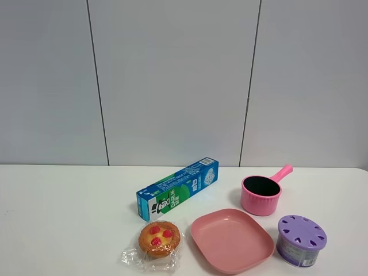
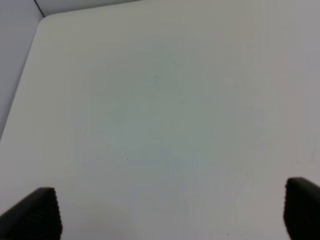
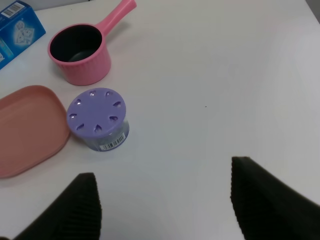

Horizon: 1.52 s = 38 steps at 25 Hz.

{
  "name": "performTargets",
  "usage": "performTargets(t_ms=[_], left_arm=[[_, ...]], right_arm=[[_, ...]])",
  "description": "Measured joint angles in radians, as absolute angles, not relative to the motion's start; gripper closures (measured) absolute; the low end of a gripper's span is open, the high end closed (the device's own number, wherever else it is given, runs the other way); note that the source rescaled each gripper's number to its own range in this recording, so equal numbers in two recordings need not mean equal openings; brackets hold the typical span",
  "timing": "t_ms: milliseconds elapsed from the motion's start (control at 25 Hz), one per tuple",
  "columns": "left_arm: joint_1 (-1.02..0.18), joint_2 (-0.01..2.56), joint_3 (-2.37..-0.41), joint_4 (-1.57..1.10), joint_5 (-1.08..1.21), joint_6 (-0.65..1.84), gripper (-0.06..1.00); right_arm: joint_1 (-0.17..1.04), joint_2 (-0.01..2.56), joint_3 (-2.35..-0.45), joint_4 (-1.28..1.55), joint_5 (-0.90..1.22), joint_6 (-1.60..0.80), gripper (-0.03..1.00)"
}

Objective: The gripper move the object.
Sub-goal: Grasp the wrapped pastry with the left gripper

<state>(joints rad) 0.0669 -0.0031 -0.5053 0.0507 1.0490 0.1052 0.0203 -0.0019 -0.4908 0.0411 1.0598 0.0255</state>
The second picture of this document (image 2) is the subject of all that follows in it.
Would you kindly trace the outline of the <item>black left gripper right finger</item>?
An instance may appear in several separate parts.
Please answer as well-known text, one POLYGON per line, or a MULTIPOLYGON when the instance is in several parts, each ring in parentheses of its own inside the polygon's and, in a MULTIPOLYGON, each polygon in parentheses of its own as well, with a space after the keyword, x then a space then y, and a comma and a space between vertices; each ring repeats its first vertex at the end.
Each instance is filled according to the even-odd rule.
POLYGON ((318 240, 320 187, 303 177, 288 178, 283 220, 291 240, 318 240))

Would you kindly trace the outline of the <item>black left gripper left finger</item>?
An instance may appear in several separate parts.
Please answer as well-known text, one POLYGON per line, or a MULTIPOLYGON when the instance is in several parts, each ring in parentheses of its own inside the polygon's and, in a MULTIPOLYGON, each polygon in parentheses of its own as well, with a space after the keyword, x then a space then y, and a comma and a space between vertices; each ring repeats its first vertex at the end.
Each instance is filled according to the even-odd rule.
POLYGON ((56 191, 40 187, 0 216, 2 240, 60 240, 62 220, 56 191))

